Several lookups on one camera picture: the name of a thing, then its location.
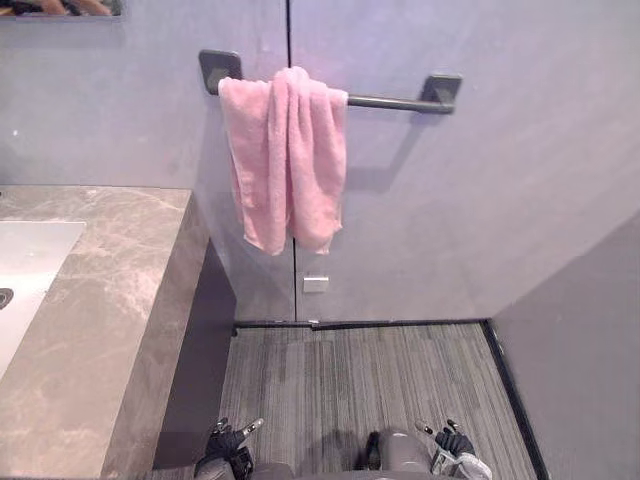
towel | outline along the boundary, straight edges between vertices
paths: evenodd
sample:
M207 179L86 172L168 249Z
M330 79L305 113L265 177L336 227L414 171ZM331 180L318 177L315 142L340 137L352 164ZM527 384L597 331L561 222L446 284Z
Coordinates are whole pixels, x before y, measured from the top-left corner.
M218 84L233 159L233 185L245 239L270 255L294 238L327 254L342 228L347 93L300 68L272 82Z

baseboard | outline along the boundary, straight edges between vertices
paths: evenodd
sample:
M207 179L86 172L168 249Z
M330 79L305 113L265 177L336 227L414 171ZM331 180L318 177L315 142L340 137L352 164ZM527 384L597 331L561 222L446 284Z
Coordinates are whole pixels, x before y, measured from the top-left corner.
M482 323L488 318L461 318L446 320L364 320L351 322L235 322L235 328L310 328L311 330L348 330L354 328L412 327L417 325L452 325Z
M504 356L502 347L500 346L500 344L498 343L498 339L496 338L495 330L493 329L493 322L491 319L487 319L482 321L481 325L484 336L487 339L489 348L491 349L493 360L496 363L498 372L500 373L502 384L504 385L504 389L507 392L507 397L509 398L511 409L513 410L513 413L516 417L516 422L518 423L518 428L520 430L520 434L522 435L522 439L524 440L527 453L529 454L529 458L531 459L531 463L533 464L533 469L536 472L536 477L538 478L538 480L550 480L551 477L549 476L549 472L547 471L544 459L542 458L542 453L540 452L540 447L538 446L536 437L533 434L533 428L531 427L531 423L529 422L529 417L527 416L527 412L524 409L524 404L522 403L522 399L520 398L520 393L516 388L513 373L509 368L509 364Z

gray wall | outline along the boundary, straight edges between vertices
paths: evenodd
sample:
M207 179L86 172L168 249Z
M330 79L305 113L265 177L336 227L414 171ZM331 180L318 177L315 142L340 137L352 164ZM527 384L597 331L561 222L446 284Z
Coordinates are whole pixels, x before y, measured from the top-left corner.
M344 229L298 250L330 277L301 319L491 316L640 206L636 0L294 0L292 21L294 62L351 92L464 76L452 117L350 108Z
M553 478L640 478L640 215L495 323Z
M284 0L127 0L119 19L0 22L0 184L196 188L241 318L291 319L292 250L242 240L200 49L249 78L286 66Z

gray floor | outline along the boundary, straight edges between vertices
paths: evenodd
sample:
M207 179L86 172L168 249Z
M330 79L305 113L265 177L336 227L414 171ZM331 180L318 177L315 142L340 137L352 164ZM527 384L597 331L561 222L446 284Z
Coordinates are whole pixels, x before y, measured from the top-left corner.
M450 417L495 479L535 478L479 324L241 329L220 412L234 426L264 417L255 460L297 474L349 469L372 430Z

sink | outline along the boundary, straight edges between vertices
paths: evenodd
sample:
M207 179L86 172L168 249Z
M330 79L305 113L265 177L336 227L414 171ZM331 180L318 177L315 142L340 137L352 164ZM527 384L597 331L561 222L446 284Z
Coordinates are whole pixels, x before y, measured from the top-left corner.
M0 221L0 379L83 222Z

